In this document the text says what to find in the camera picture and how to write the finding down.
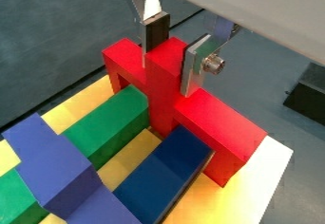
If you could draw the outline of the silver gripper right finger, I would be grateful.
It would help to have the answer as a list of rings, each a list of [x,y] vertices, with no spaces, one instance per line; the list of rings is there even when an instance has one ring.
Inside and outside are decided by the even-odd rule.
[[[239,31],[239,25],[229,19],[210,15],[205,19],[210,30],[185,48],[181,93],[189,97],[204,85],[205,73],[218,74],[225,67],[220,50]]]

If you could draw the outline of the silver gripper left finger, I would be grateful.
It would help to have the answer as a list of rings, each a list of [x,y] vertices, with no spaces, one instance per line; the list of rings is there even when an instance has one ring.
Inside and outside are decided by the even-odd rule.
[[[170,14],[164,11],[161,0],[132,0],[140,28],[142,55],[146,55],[168,38]]]

